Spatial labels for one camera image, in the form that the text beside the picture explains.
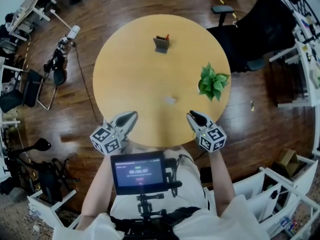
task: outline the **white sleeve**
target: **white sleeve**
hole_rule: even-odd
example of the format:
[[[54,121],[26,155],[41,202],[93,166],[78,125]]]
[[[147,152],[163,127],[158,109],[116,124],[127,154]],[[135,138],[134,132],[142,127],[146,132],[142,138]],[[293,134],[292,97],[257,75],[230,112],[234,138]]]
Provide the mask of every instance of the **white sleeve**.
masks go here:
[[[236,220],[248,234],[254,237],[254,239],[270,239],[267,232],[260,226],[255,215],[250,211],[248,202],[243,194],[237,195],[231,201],[221,218]]]
[[[116,231],[115,224],[106,213],[101,213],[84,231],[56,227],[52,240],[122,240],[124,235],[123,232]]]

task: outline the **chair leg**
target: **chair leg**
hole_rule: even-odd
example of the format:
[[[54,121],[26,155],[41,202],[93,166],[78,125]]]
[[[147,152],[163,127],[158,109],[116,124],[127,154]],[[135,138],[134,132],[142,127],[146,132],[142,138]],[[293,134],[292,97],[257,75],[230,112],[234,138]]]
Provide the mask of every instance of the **chair leg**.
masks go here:
[[[50,103],[49,103],[48,106],[46,106],[46,105],[43,104],[43,103],[41,102],[41,100],[40,100],[40,93],[41,93],[41,90],[42,90],[42,87],[43,87],[44,84],[46,84],[46,85],[52,85],[52,84],[51,84],[51,83],[45,83],[45,82],[44,82],[44,79],[42,79],[41,82],[38,83],[38,84],[40,84],[40,86],[39,86],[38,93],[37,93],[37,95],[36,95],[36,101],[37,101],[38,103],[40,103],[40,105],[41,105],[45,110],[49,110],[49,109],[51,108],[53,102],[54,102],[54,98],[55,98],[56,92],[57,92],[57,86],[54,87],[54,90],[53,90],[53,94],[52,94]]]
[[[218,27],[221,27],[221,26],[224,24],[225,19],[226,19],[226,15],[227,15],[226,13],[221,13],[221,14],[220,14]]]
[[[32,193],[36,193],[35,187],[34,187],[34,182],[32,181],[32,179],[29,179],[29,183],[30,183],[30,189],[32,191]]]
[[[67,180],[72,180],[72,181],[75,181],[75,182],[79,182],[80,179],[78,178],[71,178],[71,177],[66,177],[65,175],[65,170],[66,170],[66,165],[67,165],[67,162],[69,161],[68,158],[66,158],[63,162],[63,164],[61,165],[61,170],[59,170],[58,166],[56,165],[56,162],[59,162],[60,161],[56,158],[52,159],[51,160],[53,165],[55,166],[56,170],[57,170],[57,173],[58,173],[58,176],[59,178],[61,179],[62,183],[64,184],[65,188],[71,192],[73,189],[69,187],[68,183],[67,183]]]
[[[46,193],[47,193],[47,196],[48,196],[48,199],[49,199],[50,204],[54,205],[55,203],[54,203],[54,200],[53,200],[53,198],[52,198],[50,189],[49,189],[47,186],[45,187],[45,189],[46,189]]]

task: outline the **black office chair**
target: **black office chair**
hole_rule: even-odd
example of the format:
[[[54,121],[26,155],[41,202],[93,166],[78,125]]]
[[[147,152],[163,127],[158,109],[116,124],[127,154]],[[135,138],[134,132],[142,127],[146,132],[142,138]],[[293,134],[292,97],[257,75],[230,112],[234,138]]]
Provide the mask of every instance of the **black office chair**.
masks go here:
[[[0,108],[2,112],[7,113],[9,110],[14,109],[19,105],[27,105],[28,107],[32,108],[35,106],[36,101],[39,102],[46,110],[49,110],[53,103],[57,87],[54,87],[50,104],[47,107],[39,100],[39,96],[42,89],[42,85],[52,84],[46,83],[44,81],[45,79],[38,72],[31,69],[27,73],[27,79],[23,89],[23,93],[16,89],[18,83],[18,81],[16,81],[14,89],[12,91],[0,96]]]
[[[37,171],[38,179],[35,181],[30,179],[30,187],[33,193],[36,192],[35,186],[39,184],[43,194],[47,196],[48,201],[51,204],[55,204],[56,202],[61,202],[63,200],[61,193],[62,184],[68,192],[71,192],[73,189],[69,187],[67,181],[80,181],[79,178],[66,176],[66,164],[68,159],[64,160],[64,163],[61,165],[61,169],[59,169],[56,162],[58,162],[58,160],[54,158],[51,162],[36,163],[32,161],[31,164],[24,163],[27,167]]]
[[[257,0],[252,10],[235,25],[224,25],[227,5],[214,6],[219,26],[207,30],[217,39],[228,59],[231,72],[256,71],[265,66],[263,55],[295,45],[292,34],[296,20],[281,0]]]
[[[72,189],[69,187],[67,181],[79,182],[79,178],[72,178],[66,176],[66,164],[68,159],[64,160],[64,163],[61,164],[61,169],[57,166],[56,162],[58,160],[56,158],[52,159],[51,162],[42,162],[36,163],[31,161],[28,163],[22,160],[19,156],[20,154],[30,151],[30,150],[39,150],[46,151],[51,148],[51,144],[45,140],[44,138],[40,138],[34,145],[26,147],[24,149],[13,150],[13,149],[2,149],[2,153],[5,157],[5,164],[7,165],[8,170],[4,170],[4,172],[10,172],[11,177],[16,181],[24,180],[27,184],[27,187],[31,190],[32,193],[35,193],[36,185],[40,185],[42,192],[45,196],[47,196],[48,201],[51,204],[56,202],[61,202],[63,200],[63,196],[61,193],[61,182],[64,184],[68,192],[71,192]],[[32,180],[29,177],[29,181],[26,182],[24,179],[24,174],[21,173],[22,169],[30,168],[34,171],[37,171],[37,180]]]

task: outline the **table top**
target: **table top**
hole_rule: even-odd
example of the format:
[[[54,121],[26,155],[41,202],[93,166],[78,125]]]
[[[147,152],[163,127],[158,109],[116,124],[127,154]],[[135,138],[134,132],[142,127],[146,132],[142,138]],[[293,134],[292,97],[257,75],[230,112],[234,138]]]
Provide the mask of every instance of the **table top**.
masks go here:
[[[153,38],[169,34],[167,54],[155,52]],[[187,113],[196,110],[215,122],[223,113],[230,84],[220,102],[198,94],[202,66],[230,75],[218,41],[197,23],[174,15],[138,18],[116,31],[102,47],[93,71],[93,91],[103,117],[137,111],[130,140],[151,147],[172,147],[194,139]],[[166,98],[174,98],[169,104]]]
[[[11,30],[9,34],[16,30],[16,28],[24,21],[24,19],[33,11],[33,8],[36,6],[38,0],[25,0],[21,6],[26,5],[26,7],[20,12],[19,17],[11,24]]]

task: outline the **potted plant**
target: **potted plant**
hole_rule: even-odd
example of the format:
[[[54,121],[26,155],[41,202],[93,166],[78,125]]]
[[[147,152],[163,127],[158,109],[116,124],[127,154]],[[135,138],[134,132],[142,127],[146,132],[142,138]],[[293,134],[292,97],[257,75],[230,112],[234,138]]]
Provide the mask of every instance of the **potted plant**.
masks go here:
[[[209,62],[206,67],[202,67],[201,80],[198,83],[199,94],[206,95],[210,101],[214,97],[220,101],[221,92],[228,85],[229,77],[228,74],[216,74]]]

